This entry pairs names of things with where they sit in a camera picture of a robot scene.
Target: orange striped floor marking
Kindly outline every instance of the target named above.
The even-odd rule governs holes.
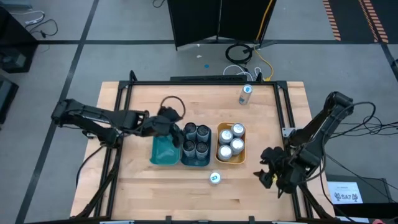
[[[333,32],[333,36],[335,37],[335,40],[341,41],[340,32],[338,30],[337,23],[335,21],[333,12],[331,11],[329,0],[323,0],[323,5],[325,7],[326,14],[328,15],[328,19],[329,19],[329,23],[331,26],[331,30]]]
[[[366,20],[368,21],[369,28],[370,28],[371,31],[372,31],[373,38],[374,38],[373,41],[374,41],[374,42],[378,42],[378,41],[379,41],[379,38],[377,37],[376,32],[374,31],[372,22],[371,22],[371,20],[370,20],[368,14],[367,14],[367,12],[366,12],[366,10],[365,10],[365,6],[366,6],[366,7],[369,6],[370,0],[363,0],[364,3],[362,2],[362,0],[358,0],[358,1],[359,1],[359,4],[361,5],[363,14],[365,15],[365,18],[366,18]]]
[[[388,36],[386,32],[384,31],[383,25],[381,24],[377,13],[375,12],[373,5],[370,0],[363,0],[363,3],[365,3],[366,9],[368,10],[369,15],[371,16],[371,19],[374,23],[374,26],[376,27],[377,32],[380,35],[381,40],[384,43],[388,43]]]

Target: yellow tray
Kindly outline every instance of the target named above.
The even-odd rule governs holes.
[[[244,149],[242,150],[242,152],[236,156],[232,156],[230,159],[228,159],[227,161],[222,161],[221,159],[218,159],[217,156],[217,152],[218,152],[218,148],[221,146],[220,142],[218,141],[218,138],[220,136],[220,132],[224,129],[231,129],[232,125],[234,125],[234,123],[230,123],[230,122],[222,122],[218,125],[217,127],[217,148],[215,150],[216,154],[216,160],[218,162],[224,163],[224,164],[232,164],[232,165],[238,165],[238,164],[242,164],[244,163],[245,159],[246,159],[246,127],[244,128],[244,134],[242,135],[241,139],[244,142]]]

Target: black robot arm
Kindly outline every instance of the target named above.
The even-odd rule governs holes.
[[[157,116],[149,117],[148,111],[109,111],[67,99],[58,102],[51,118],[57,126],[72,124],[81,128],[85,134],[96,135],[101,145],[106,147],[118,147],[117,140],[124,134],[140,137],[171,134],[176,147],[183,141],[183,134],[175,124],[182,117],[174,109],[162,105]],[[95,121],[110,124],[110,127],[102,127]]]
[[[261,154],[261,164],[267,164],[269,172],[254,173],[266,188],[273,181],[279,189],[278,197],[283,192],[291,194],[298,184],[310,180],[324,158],[324,146],[341,120],[353,113],[353,100],[339,93],[330,93],[323,110],[303,129],[293,130],[285,138],[286,153],[280,147],[268,147]]]

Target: silver can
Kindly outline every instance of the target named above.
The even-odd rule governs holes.
[[[197,144],[197,158],[205,159],[209,152],[209,146],[205,142],[198,142]]]
[[[232,155],[238,155],[244,149],[244,141],[240,138],[234,138],[232,139],[230,146],[232,149]]]
[[[197,126],[189,122],[184,127],[185,138],[191,141],[197,140]]]
[[[196,145],[194,141],[191,140],[186,140],[183,144],[182,144],[182,149],[184,151],[184,154],[188,157],[188,158],[194,158],[196,155]]]
[[[218,148],[217,156],[222,161],[227,161],[232,157],[232,149],[230,146],[220,146]]]
[[[253,87],[251,85],[244,85],[241,95],[239,96],[239,103],[242,105],[246,105],[249,102],[252,92],[253,92]]]
[[[231,131],[236,138],[242,137],[242,135],[245,132],[243,124],[239,124],[239,123],[232,125]]]
[[[221,181],[221,174],[219,172],[212,172],[210,174],[210,183],[219,184]]]
[[[232,139],[234,138],[234,135],[232,134],[232,131],[229,129],[224,129],[220,132],[220,136],[218,136],[218,141],[220,144],[229,144]]]
[[[198,141],[207,142],[209,139],[209,127],[206,125],[201,125],[197,129],[197,139]]]

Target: wooden table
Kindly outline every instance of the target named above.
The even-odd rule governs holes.
[[[311,120],[304,85],[288,82],[288,86],[295,124],[304,127]],[[118,82],[104,82],[97,107],[113,110],[117,88]],[[274,89],[254,86],[249,104],[243,106],[238,103],[241,88],[237,85],[133,87],[130,110],[149,110],[154,115],[164,97],[179,96],[185,102],[187,113],[178,125],[182,128],[187,122],[205,124],[213,131],[212,139],[216,139],[220,122],[243,123],[247,133],[247,156],[241,165],[220,164],[214,158],[216,141],[213,141],[211,161],[206,167],[187,167],[180,162],[176,166],[156,166],[149,161],[152,138],[130,136],[123,144],[112,219],[164,220],[171,215],[173,220],[248,220],[248,216],[254,215],[256,220],[295,220],[291,195],[283,194],[278,199],[275,184],[265,189],[253,175],[255,171],[267,170],[267,166],[259,163],[261,152],[268,146],[282,146]],[[280,95],[285,122],[289,126],[282,91]],[[181,113],[177,100],[166,102]],[[85,157],[98,146],[97,140],[89,140]],[[79,213],[98,189],[104,154],[102,150],[83,168],[71,215]],[[216,186],[210,185],[208,180],[213,170],[219,171],[223,179]],[[327,191],[326,178],[323,178]],[[323,208],[334,215],[333,207],[322,194],[320,180],[309,182],[308,188]],[[297,191],[305,217],[302,193],[299,188]],[[107,200],[108,193],[105,193],[101,214],[105,214]]]

